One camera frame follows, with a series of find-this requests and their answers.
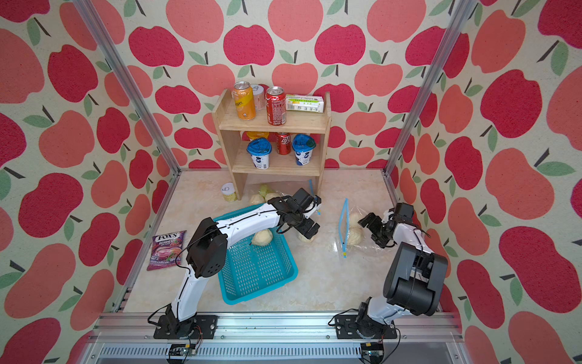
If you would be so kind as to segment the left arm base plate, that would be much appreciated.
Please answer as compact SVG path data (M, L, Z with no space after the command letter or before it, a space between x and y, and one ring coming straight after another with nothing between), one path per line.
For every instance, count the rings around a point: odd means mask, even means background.
M162 315L153 334L158 340L211 340L215 336L217 315L195 315L183 322L169 315Z

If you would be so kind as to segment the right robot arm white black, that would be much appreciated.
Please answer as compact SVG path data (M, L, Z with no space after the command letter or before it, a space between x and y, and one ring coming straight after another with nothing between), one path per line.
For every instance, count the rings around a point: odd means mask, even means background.
M383 218L370 212L359 220L379 247L397 248L383 294L359 306L356 328L363 338L386 338L399 317L431 316L437 311L449 264L425 243L414 216L413 206L397 203Z

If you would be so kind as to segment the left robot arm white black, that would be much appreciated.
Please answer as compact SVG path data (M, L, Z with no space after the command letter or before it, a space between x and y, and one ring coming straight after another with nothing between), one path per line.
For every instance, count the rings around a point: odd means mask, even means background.
M275 197L241 209L231 218L203 219L186 245L186 265L178 265L186 273L177 296L163 307L164 314L158 322L148 318L148 323L156 327L154 338L186 339L194 334L202 338L194 317L208 280L225 267L228 250L261 231L274 228L282 234L280 228L285 224L303 237L313 238L319 225L311 216L320 207L321 197L301 188L292 196Z

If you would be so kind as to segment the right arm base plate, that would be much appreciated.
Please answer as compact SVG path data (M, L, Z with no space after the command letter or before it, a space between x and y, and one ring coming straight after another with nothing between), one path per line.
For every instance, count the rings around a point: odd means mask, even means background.
M336 337L341 340L380 341L397 339L399 336L394 327L380 324L366 315L342 313L335 315L328 324L335 329Z

